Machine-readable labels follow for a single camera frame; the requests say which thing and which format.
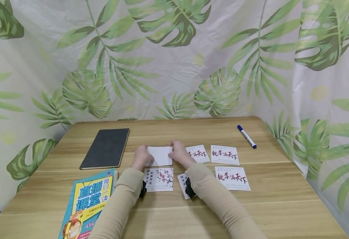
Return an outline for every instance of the black notebook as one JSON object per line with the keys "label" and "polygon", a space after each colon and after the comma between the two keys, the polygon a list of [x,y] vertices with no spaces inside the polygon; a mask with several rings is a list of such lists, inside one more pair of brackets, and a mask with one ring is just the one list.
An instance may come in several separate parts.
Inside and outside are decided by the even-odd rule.
{"label": "black notebook", "polygon": [[128,135],[129,128],[99,130],[80,169],[119,167]]}

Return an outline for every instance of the curtain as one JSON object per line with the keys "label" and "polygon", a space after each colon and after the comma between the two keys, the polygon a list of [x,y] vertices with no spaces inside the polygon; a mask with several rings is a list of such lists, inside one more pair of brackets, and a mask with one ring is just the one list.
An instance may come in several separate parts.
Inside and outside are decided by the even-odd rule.
{"label": "curtain", "polygon": [[349,235],[349,0],[0,0],[0,210],[78,121],[238,116]]}

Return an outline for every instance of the person's left hand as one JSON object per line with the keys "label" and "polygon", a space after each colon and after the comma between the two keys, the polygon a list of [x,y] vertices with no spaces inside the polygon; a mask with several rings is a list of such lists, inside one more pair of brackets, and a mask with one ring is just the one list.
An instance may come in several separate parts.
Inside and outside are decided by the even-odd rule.
{"label": "person's left hand", "polygon": [[131,168],[142,171],[145,164],[147,164],[153,160],[154,160],[154,158],[153,158],[152,154],[148,153],[148,151],[147,151],[147,146],[140,145],[139,147],[137,147],[137,149],[135,151],[135,159],[133,160],[133,162],[131,164]]}

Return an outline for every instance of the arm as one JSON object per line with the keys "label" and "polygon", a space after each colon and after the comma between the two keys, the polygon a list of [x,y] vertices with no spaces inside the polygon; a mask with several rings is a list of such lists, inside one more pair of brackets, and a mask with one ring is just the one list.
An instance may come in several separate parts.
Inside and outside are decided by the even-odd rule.
{"label": "arm", "polygon": [[204,164],[185,171],[193,191],[217,214],[233,239],[266,239],[245,208]]}
{"label": "arm", "polygon": [[142,145],[135,152],[135,159],[116,183],[115,191],[109,198],[93,227],[89,239],[120,239],[127,217],[136,204],[142,188],[144,174],[141,172],[146,163],[153,160]]}

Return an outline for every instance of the white card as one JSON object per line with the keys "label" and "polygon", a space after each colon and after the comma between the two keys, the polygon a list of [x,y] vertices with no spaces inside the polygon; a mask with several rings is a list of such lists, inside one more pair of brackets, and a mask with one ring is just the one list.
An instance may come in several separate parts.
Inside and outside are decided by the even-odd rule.
{"label": "white card", "polygon": [[212,153],[213,163],[240,165],[237,148],[211,145],[210,153]]}
{"label": "white card", "polygon": [[228,190],[250,191],[248,178],[244,168],[240,167],[217,167],[216,177]]}
{"label": "white card", "polygon": [[186,150],[190,156],[194,158],[197,163],[210,162],[209,156],[203,145],[197,145],[192,147],[186,147]]}
{"label": "white card", "polygon": [[168,157],[172,147],[148,147],[148,153],[155,158],[153,162],[145,164],[146,167],[173,165],[173,160]]}
{"label": "white card", "polygon": [[173,168],[152,168],[145,169],[144,181],[147,192],[164,192],[174,190],[174,169]]}
{"label": "white card", "polygon": [[190,197],[185,192],[185,189],[186,189],[185,181],[188,179],[188,176],[186,174],[180,174],[177,176],[177,178],[178,178],[178,181],[180,183],[181,190],[182,190],[182,193],[184,194],[185,200],[189,199]]}

